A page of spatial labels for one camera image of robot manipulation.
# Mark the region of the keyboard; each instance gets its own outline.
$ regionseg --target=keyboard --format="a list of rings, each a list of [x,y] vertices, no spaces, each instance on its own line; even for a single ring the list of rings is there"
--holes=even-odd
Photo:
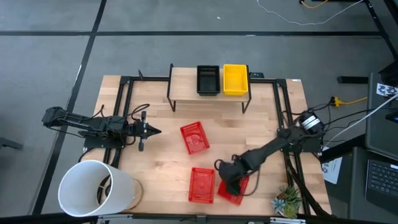
[[[398,165],[368,160],[366,199],[396,215],[398,209]]]

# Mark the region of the wooden shelf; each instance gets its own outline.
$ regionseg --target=wooden shelf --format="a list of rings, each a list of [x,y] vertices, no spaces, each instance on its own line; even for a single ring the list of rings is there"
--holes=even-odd
[[[223,91],[223,69],[220,69],[220,93],[216,96],[200,96],[197,93],[197,68],[172,68],[170,95],[172,101],[230,101],[248,102],[249,93],[243,96],[228,96]]]

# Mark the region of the white cable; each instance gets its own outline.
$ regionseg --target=white cable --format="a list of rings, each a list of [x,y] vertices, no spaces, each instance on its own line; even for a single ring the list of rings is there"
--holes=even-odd
[[[329,19],[327,19],[327,20],[325,20],[325,21],[323,21],[323,22],[316,22],[316,23],[309,22],[309,23],[306,23],[306,24],[301,24],[301,23],[299,23],[299,22],[289,21],[289,20],[285,19],[283,16],[279,15],[278,13],[276,13],[276,12],[268,11],[268,9],[266,9],[264,6],[261,6],[260,3],[259,3],[259,0],[257,0],[257,4],[258,4],[261,8],[263,8],[263,10],[267,11],[268,13],[272,13],[272,14],[275,14],[275,15],[281,17],[284,21],[286,21],[286,22],[288,22],[288,23],[297,24],[297,25],[300,25],[300,26],[325,24],[325,23],[327,23],[329,20],[331,20],[332,18],[334,18],[335,16],[337,16],[338,14],[344,12],[345,10],[347,10],[347,9],[349,9],[349,8],[355,6],[356,4],[359,4],[359,3],[361,3],[361,2],[363,2],[363,0],[360,0],[360,1],[358,1],[358,2],[356,2],[356,3],[354,3],[354,4],[352,4],[352,5],[348,6],[347,8],[341,10],[340,12],[337,12],[337,13],[334,14],[332,17],[330,17]]]
[[[378,108],[376,108],[374,111],[372,111],[372,113],[369,113],[368,115],[366,115],[365,117],[363,117],[362,119],[360,119],[359,121],[355,122],[353,125],[351,125],[350,127],[345,128],[344,130],[340,131],[338,134],[335,135],[335,137],[333,137],[328,144],[325,145],[328,146],[329,143],[331,143],[331,141],[333,141],[337,136],[339,136],[340,134],[343,134],[345,131],[349,130],[350,128],[352,128],[353,126],[355,126],[356,124],[360,123],[361,121],[365,120],[366,118],[370,117],[372,114],[374,114],[376,111],[378,111],[380,108],[382,108],[384,105],[388,104],[391,100],[395,99],[398,97],[398,94],[396,94],[395,96],[391,97],[389,100],[387,100],[386,102],[384,102],[382,105],[380,105]]]

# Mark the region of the wooden tabletop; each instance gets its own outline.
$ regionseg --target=wooden tabletop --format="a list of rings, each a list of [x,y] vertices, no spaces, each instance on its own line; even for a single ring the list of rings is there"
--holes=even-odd
[[[95,111],[105,105],[105,116],[112,115],[119,81],[120,76],[104,76]],[[287,80],[287,85],[292,111],[299,113],[307,109],[300,80]],[[124,108],[126,89],[121,108]],[[252,83],[251,90],[251,105],[245,114],[242,114],[239,103],[230,102],[181,102],[176,112],[173,112],[166,98],[167,82],[135,81],[129,111],[143,103],[150,103],[147,122],[162,130],[162,133],[151,136],[145,142],[143,152],[138,151],[137,144],[123,149],[119,168],[139,180],[144,188],[139,205],[125,212],[275,215],[271,200],[279,193],[280,185],[287,185],[281,152],[267,158],[261,167],[257,191],[244,197],[240,206],[229,203],[217,194],[213,204],[188,201],[192,167],[212,169],[216,159],[230,161],[232,154],[242,154],[275,138],[278,121],[272,85]],[[280,96],[283,105],[282,90]],[[179,127],[196,121],[202,123],[210,148],[199,154],[188,155]],[[103,155],[104,149],[95,149],[83,159],[102,161]],[[301,161],[307,188],[322,208],[331,213],[319,161],[310,153],[301,153]],[[254,188],[256,176],[251,177],[246,192]],[[216,175],[215,192],[220,182],[220,177]]]
[[[197,68],[172,69],[172,81],[170,82],[170,99],[185,101],[232,101],[247,102],[249,93],[243,96],[228,96],[224,94],[224,72],[220,69],[220,93],[216,96],[200,96],[197,93]]]

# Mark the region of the floor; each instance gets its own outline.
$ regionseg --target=floor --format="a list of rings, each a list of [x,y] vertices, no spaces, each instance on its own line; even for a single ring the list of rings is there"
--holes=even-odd
[[[371,2],[398,49],[397,25],[382,1]],[[100,4],[101,0],[0,0],[0,31],[91,32]],[[309,10],[289,0],[259,0],[259,4],[300,22],[324,21],[350,5],[328,2]],[[364,4],[325,24],[298,26],[267,13],[256,0],[113,0],[106,3],[98,31],[138,30],[377,31],[377,28]],[[87,59],[83,55],[87,53],[88,41],[87,35],[6,36],[0,32],[0,136],[24,145],[23,150],[0,150],[0,217],[30,213],[56,134],[42,127],[42,115],[48,107],[67,106],[82,59]],[[144,75],[168,75],[170,63],[181,67],[245,63],[251,71],[263,72],[266,77],[301,79],[309,106],[325,103],[331,96],[350,101],[366,96],[367,86],[339,85],[337,76],[366,76],[392,60],[384,40],[376,37],[96,37],[87,66],[82,67],[84,76],[73,112],[93,114],[103,75],[137,75],[138,69]],[[366,103],[361,102],[332,108],[331,116],[338,118],[365,107]],[[328,119],[327,110],[319,115]],[[353,116],[335,125],[344,126],[357,118]],[[339,139],[363,132],[364,124],[358,125]],[[328,133],[326,139],[333,134],[335,132]],[[66,136],[43,213],[61,212],[58,185],[77,162],[82,145],[81,139]],[[339,217],[346,216],[349,167],[349,158],[344,158],[338,184],[326,184],[333,213]]]

